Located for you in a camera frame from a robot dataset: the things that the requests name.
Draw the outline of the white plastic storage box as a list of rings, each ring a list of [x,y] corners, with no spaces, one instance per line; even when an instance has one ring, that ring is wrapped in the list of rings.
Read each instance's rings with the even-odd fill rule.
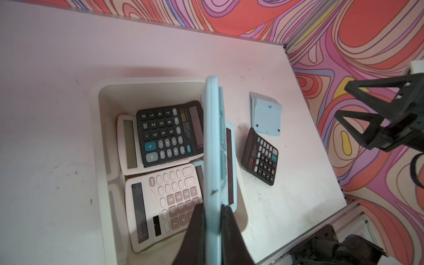
[[[93,148],[108,265],[170,265],[184,238],[180,233],[138,254],[132,250],[125,213],[126,174],[118,152],[119,115],[135,114],[143,107],[202,101],[206,87],[206,78],[194,77],[113,78],[95,86],[90,99]]]

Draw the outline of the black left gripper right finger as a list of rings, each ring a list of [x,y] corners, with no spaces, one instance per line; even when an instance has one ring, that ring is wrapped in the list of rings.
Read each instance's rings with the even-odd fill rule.
[[[223,265],[254,265],[229,206],[221,206],[221,251]]]

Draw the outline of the pink calculator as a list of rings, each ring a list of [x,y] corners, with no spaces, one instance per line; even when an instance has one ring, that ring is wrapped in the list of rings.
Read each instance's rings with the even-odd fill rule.
[[[134,252],[187,229],[203,203],[195,165],[187,163],[133,177],[125,183],[125,207]]]

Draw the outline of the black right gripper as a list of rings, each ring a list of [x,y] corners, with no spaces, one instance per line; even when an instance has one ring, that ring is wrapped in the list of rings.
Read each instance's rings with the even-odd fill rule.
[[[397,88],[398,99],[385,101],[361,88]],[[372,150],[392,151],[402,145],[424,152],[424,74],[412,74],[375,80],[353,80],[345,91],[371,107],[377,113],[338,110],[337,121],[362,147]],[[380,114],[403,114],[396,121],[389,121]],[[367,123],[358,130],[351,120]]]

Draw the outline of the black calculator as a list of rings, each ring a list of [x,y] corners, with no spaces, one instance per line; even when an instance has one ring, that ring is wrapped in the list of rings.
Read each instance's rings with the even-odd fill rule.
[[[278,150],[250,128],[242,156],[242,168],[249,174],[273,186],[277,175]]]
[[[197,100],[139,110],[136,122],[145,167],[204,153],[203,108]]]

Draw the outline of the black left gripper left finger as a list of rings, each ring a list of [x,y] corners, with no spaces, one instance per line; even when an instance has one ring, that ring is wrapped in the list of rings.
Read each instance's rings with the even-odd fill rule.
[[[194,207],[193,215],[180,250],[172,265],[203,265],[205,263],[205,210],[204,204]]]

